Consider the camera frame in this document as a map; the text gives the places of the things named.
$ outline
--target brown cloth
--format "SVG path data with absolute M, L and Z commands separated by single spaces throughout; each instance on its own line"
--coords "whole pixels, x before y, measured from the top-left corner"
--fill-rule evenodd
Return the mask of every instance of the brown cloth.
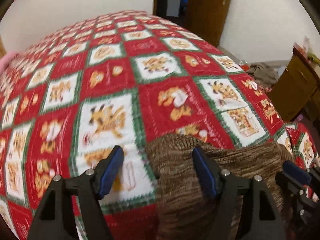
M 247 70 L 247 73 L 262 86 L 268 88 L 274 86 L 279 80 L 279 74 L 273 69 L 273 67 L 265 63 L 251 65 Z
M 248 148 L 217 149 L 197 138 L 169 134 L 146 145 L 146 153 L 158 179 L 157 206 L 159 227 L 157 239 L 202 239 L 213 221 L 214 201 L 203 196 L 191 157 L 195 146 L 201 146 L 209 158 L 236 176 L 252 178 L 259 174 L 272 192 L 279 210 L 283 207 L 275 175 L 282 163 L 293 161 L 285 146 L 276 142 Z M 239 197 L 230 239 L 236 236 L 242 199 Z

